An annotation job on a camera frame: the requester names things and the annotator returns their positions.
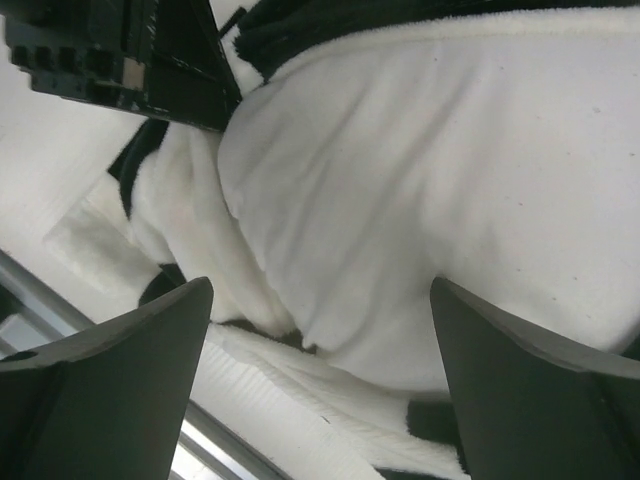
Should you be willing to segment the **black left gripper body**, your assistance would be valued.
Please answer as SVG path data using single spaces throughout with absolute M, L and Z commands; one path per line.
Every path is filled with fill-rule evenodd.
M 241 100 L 207 1 L 7 1 L 33 90 L 222 131 Z

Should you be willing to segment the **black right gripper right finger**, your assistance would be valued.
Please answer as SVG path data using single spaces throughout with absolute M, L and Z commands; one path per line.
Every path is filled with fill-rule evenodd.
M 433 321 L 474 479 L 636 479 L 639 363 L 437 278 Z

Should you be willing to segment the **black white checkered pillowcase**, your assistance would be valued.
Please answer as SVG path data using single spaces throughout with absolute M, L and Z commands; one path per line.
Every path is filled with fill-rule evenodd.
M 356 34 L 509 12 L 630 6 L 639 10 L 635 1 L 245 1 L 235 4 L 222 47 L 240 106 L 308 50 Z M 217 133 L 143 122 L 97 188 L 50 231 L 48 247 L 99 290 L 129 289 L 140 304 L 209 279 L 211 341 L 336 418 L 381 476 L 467 478 L 449 387 L 435 395 L 375 385 L 330 365 L 304 341 L 224 197 L 218 153 L 228 126 Z

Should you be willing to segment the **white pillow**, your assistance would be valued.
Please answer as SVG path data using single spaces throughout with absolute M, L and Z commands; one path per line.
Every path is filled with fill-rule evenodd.
M 639 328 L 639 10 L 356 34 L 248 94 L 218 153 L 268 284 L 330 365 L 448 386 L 443 276 L 599 349 Z

